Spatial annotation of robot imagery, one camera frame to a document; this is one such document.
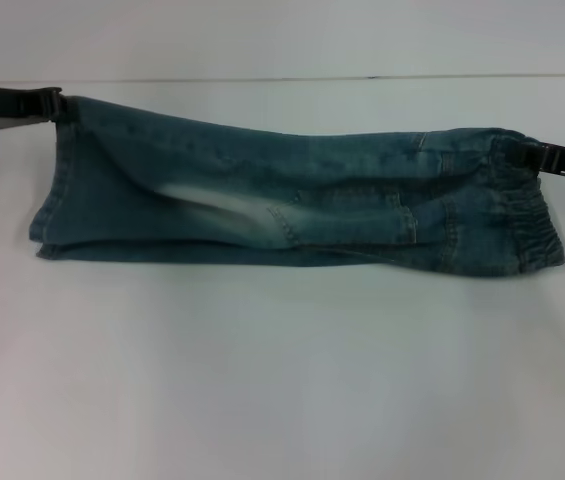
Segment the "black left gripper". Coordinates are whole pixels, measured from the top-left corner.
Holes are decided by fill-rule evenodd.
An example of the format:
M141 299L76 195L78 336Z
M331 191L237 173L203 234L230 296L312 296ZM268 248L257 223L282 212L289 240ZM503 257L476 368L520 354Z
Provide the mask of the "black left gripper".
M38 90L0 88L0 130L45 122L62 123L78 117L71 97L60 87Z

